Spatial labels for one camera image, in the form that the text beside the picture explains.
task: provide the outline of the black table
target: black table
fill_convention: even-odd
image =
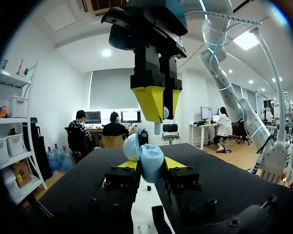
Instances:
[[[208,197],[217,199],[218,218],[238,214],[250,205],[262,205],[271,194],[279,198],[276,202],[279,211],[285,211],[293,198],[293,190],[252,175],[189,144],[161,146],[161,149],[165,156],[199,169],[202,190]],[[40,202],[52,213],[66,212],[68,207],[86,212],[89,199],[101,188],[106,169],[126,161],[122,149],[96,149],[60,178]],[[178,221],[174,220],[164,181],[155,186],[176,231]],[[208,223],[217,221],[211,218]]]

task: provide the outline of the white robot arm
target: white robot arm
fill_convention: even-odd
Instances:
[[[188,12],[186,15],[195,13],[205,14],[208,5],[204,5],[203,1],[200,1],[200,3],[204,12]],[[260,41],[272,67],[274,77],[276,78],[279,100],[280,103],[283,104],[280,105],[280,131],[278,131],[277,141],[272,138],[272,135],[253,110],[248,100],[243,97],[240,99],[236,97],[227,74],[219,66],[219,63],[227,57],[224,44],[227,32],[231,28],[229,23],[230,19],[233,18],[230,18],[230,16],[233,15],[233,10],[229,0],[217,1],[217,8],[213,7],[213,9],[217,9],[215,13],[227,15],[228,17],[217,18],[209,14],[205,15],[205,22],[203,24],[202,31],[204,41],[207,44],[208,49],[201,53],[200,58],[209,70],[216,86],[218,87],[218,90],[224,100],[229,118],[232,122],[240,120],[244,121],[246,132],[251,136],[258,149],[259,155],[251,169],[251,173],[256,174],[258,169],[261,169],[261,177],[273,183],[279,183],[280,179],[283,179],[284,181],[290,179],[293,167],[293,144],[285,141],[286,124],[284,98],[282,96],[283,90],[280,86],[278,79],[279,74],[271,53],[262,35],[259,33],[258,28],[252,28],[250,31],[253,32]]]

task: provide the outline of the ceiling panel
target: ceiling panel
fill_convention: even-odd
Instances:
[[[235,17],[244,18],[247,20],[263,20],[269,16],[267,5],[260,0],[255,0],[241,8],[234,14]]]
[[[194,35],[197,38],[200,38],[203,40],[203,34],[202,34],[202,25],[203,20],[197,20],[197,19],[187,19],[187,25],[188,25],[188,34]]]
[[[94,11],[106,9],[110,7],[119,7],[126,3],[126,0],[91,0],[92,9]]]
[[[245,24],[240,24],[238,26],[231,28],[230,31],[228,32],[227,36],[229,39],[235,39],[236,37],[238,37],[239,35],[241,35],[242,33],[244,33],[245,31],[248,31],[248,30],[249,29],[246,27]]]
[[[83,72],[133,68],[132,51],[119,50],[108,43],[109,34],[98,35],[75,41],[58,48],[56,51]],[[102,51],[110,49],[112,55],[103,57]]]
[[[283,78],[284,88],[291,87],[293,83],[293,40],[290,30],[280,28],[269,18],[260,26],[260,31],[275,59],[280,76]],[[246,61],[268,83],[275,86],[272,82],[272,71],[260,45],[244,51],[234,42],[231,42],[226,46],[226,49]]]
[[[245,0],[230,0],[233,9],[237,8],[244,1]]]
[[[199,46],[202,44],[199,40],[193,39],[183,39],[184,47],[187,50],[187,56],[190,56],[197,51]],[[195,71],[199,71],[202,74],[206,75],[206,78],[211,78],[208,70],[205,68],[201,59],[198,57],[201,52],[203,52],[206,47],[203,47],[197,54],[195,54],[185,65],[179,68],[188,58],[182,58],[177,60],[178,72],[182,72],[185,69],[191,69]],[[236,60],[231,56],[227,56],[227,58],[220,63],[220,67],[227,73],[232,83],[240,85],[244,88],[247,88],[252,91],[256,91],[258,88],[265,88],[266,92],[272,93],[274,92],[273,88],[266,83],[260,74],[256,73],[250,66],[243,63],[242,61]]]
[[[67,27],[60,29],[59,33],[54,33],[49,36],[53,41],[55,47],[59,47],[75,40],[91,37],[94,35],[109,33],[112,24],[104,23],[91,23],[90,21],[79,21]]]
[[[76,22],[76,19],[66,2],[62,3],[55,9],[52,9],[52,11],[46,14],[43,18],[55,32]]]

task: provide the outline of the cardboard box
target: cardboard box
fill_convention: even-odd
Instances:
[[[20,188],[31,181],[30,173],[24,159],[12,164],[12,171]]]
[[[274,119],[273,119],[273,124],[274,124],[274,125],[277,125],[277,122],[278,122],[278,121],[280,121],[280,118],[274,118]]]

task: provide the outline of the computer monitor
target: computer monitor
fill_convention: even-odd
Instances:
[[[86,118],[84,120],[85,123],[101,123],[101,112],[100,111],[93,111],[93,112],[86,112]]]
[[[141,123],[140,111],[122,111],[121,117],[122,123]]]
[[[219,120],[220,115],[213,115],[213,121],[217,122]]]
[[[211,107],[201,107],[201,119],[212,118],[213,109]]]

